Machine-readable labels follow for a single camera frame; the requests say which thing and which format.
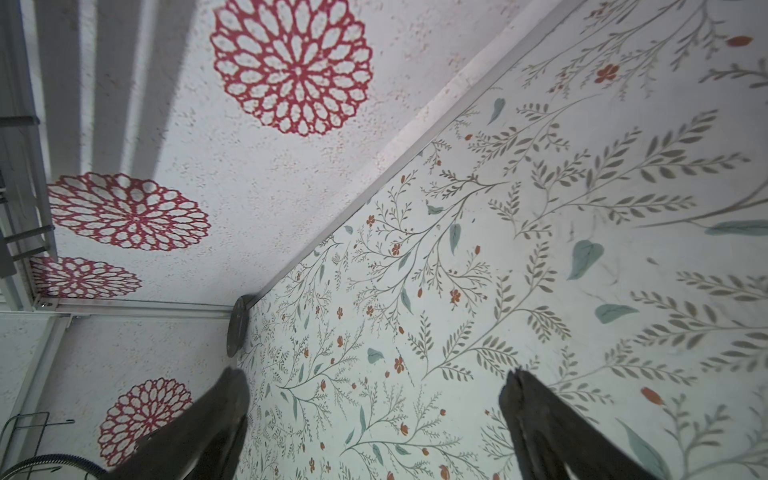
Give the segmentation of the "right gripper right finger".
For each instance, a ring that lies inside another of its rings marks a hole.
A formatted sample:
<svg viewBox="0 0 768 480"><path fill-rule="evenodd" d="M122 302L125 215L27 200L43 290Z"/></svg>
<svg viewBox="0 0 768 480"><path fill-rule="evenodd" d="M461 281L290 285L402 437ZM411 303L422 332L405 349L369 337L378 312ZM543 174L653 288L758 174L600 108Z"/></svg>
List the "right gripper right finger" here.
<svg viewBox="0 0 768 480"><path fill-rule="evenodd" d="M499 395L524 479L652 479L535 375L510 370Z"/></svg>

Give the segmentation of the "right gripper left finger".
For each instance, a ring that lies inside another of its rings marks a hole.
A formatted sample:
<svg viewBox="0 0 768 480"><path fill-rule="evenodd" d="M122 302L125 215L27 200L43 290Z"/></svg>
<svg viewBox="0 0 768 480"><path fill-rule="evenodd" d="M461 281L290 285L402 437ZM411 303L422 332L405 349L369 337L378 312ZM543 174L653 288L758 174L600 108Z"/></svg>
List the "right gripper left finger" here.
<svg viewBox="0 0 768 480"><path fill-rule="evenodd" d="M108 472L109 479L232 479L248 430L245 373L227 367L178 418Z"/></svg>

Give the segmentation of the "small black dish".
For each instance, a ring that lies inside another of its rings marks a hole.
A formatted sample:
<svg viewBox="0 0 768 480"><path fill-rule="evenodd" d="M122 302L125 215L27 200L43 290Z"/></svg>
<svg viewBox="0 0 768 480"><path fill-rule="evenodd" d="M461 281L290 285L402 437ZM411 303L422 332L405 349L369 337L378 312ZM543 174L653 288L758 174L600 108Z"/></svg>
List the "small black dish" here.
<svg viewBox="0 0 768 480"><path fill-rule="evenodd" d="M244 294L232 307L226 337L226 353L230 359L234 358L245 344L250 324L250 310L257 301L256 294Z"/></svg>

